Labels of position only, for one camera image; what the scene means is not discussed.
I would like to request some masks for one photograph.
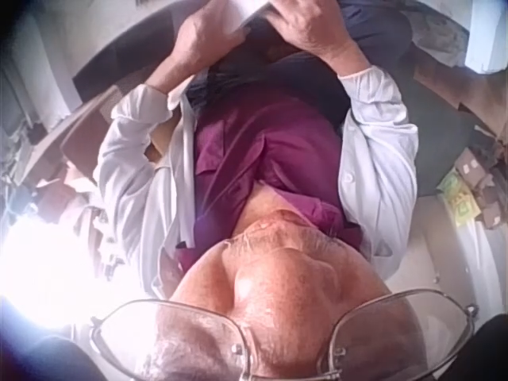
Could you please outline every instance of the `cardboard box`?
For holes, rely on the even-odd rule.
[[[482,165],[482,161],[469,148],[455,162],[455,168],[460,173],[462,179],[473,190],[488,175],[487,169]]]
[[[500,226],[505,220],[499,202],[490,204],[482,209],[482,213],[476,220],[481,221],[486,229],[495,229]]]
[[[484,187],[475,192],[476,202],[480,208],[499,202],[498,192],[494,187]]]
[[[491,174],[501,207],[504,213],[508,215],[508,167],[500,163],[491,169]]]

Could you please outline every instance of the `glasses lens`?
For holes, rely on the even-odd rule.
[[[466,313],[442,294],[394,295],[344,316],[330,361],[344,379],[408,381],[437,370],[471,333]]]
[[[245,347],[227,319],[181,305],[133,302],[103,323],[94,339],[101,354],[142,380],[235,381]]]

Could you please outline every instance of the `maroon shirt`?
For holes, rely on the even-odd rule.
[[[179,248],[187,271],[230,238],[255,181],[265,183],[330,237],[358,249],[338,193],[341,139],[314,108],[281,90],[242,87],[204,111],[194,146],[195,248]]]

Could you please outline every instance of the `dark pants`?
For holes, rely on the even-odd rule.
[[[349,34],[369,61],[388,71],[393,69],[411,44],[412,31],[406,17],[395,8],[384,6],[381,0],[362,1],[371,6],[339,3]],[[252,33],[275,33],[264,20],[253,23]],[[210,71],[207,78],[191,84],[187,95],[199,113],[232,89],[252,82],[266,82],[289,90],[318,108],[336,129],[349,109],[349,98],[337,75],[307,52],[266,65],[252,52],[239,48],[216,71]]]
[[[76,344],[48,338],[16,364],[6,361],[9,347],[3,345],[0,379],[28,381],[106,381],[97,365]],[[508,379],[508,316],[488,321],[459,352],[439,381],[497,381]]]

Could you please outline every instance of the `shirt pocket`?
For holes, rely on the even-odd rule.
[[[216,171],[224,159],[224,122],[217,121],[196,132],[195,174]]]

